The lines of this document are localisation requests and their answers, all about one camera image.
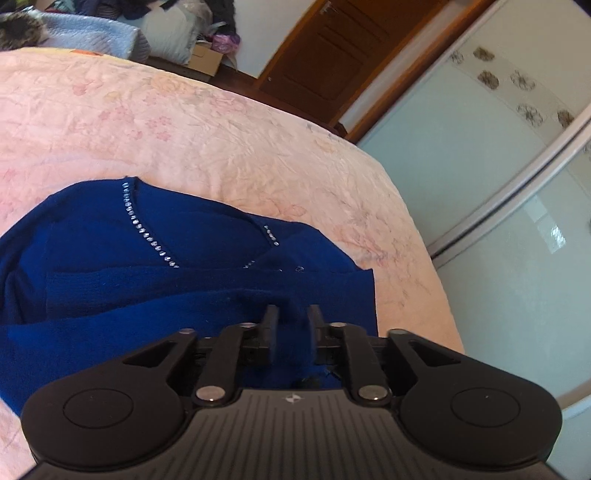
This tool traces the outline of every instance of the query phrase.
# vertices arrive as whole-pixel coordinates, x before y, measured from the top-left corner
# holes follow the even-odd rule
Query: wooden floor
[[[216,76],[210,80],[210,84],[214,85],[218,88],[223,90],[228,90],[229,92],[238,93],[239,95],[252,98],[257,102],[264,103],[266,105],[272,106],[273,108],[277,108],[278,110],[283,110],[284,112],[291,113],[295,116],[299,116],[304,118],[312,123],[320,125],[323,128],[326,128],[329,132],[338,135],[339,137],[344,137],[347,132],[345,127],[342,125],[338,125],[336,128],[329,127],[322,122],[312,118],[310,115],[299,111],[297,108],[288,105],[270,95],[267,95],[260,90],[254,88],[254,82],[256,78],[247,75],[246,73],[237,72],[232,67],[227,65],[221,64],[219,70],[216,73]]]

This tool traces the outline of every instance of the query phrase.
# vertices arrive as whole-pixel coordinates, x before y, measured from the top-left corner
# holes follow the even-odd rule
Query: ribbed surface
[[[238,402],[200,411],[168,451],[119,472],[69,472],[41,465],[27,480],[556,480],[544,465],[469,472],[410,443],[392,416],[343,391],[245,390]]]

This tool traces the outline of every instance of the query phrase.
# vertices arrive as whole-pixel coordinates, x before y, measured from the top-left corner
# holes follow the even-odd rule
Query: plastic bag
[[[212,11],[203,0],[181,0],[181,5],[197,17],[199,33],[206,34],[213,21]]]
[[[224,55],[234,53],[240,46],[240,35],[232,33],[229,35],[223,33],[216,33],[213,36],[212,50]]]

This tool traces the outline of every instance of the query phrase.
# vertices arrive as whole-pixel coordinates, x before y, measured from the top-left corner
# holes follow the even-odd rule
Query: cardboard box
[[[213,77],[222,62],[223,54],[201,45],[195,45],[188,68]]]

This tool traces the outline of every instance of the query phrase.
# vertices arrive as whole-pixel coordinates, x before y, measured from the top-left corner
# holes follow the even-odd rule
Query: pillow
[[[168,10],[155,8],[137,20],[121,16],[118,21],[139,27],[150,44],[150,55],[179,65],[189,63],[201,33],[199,19],[179,3]]]

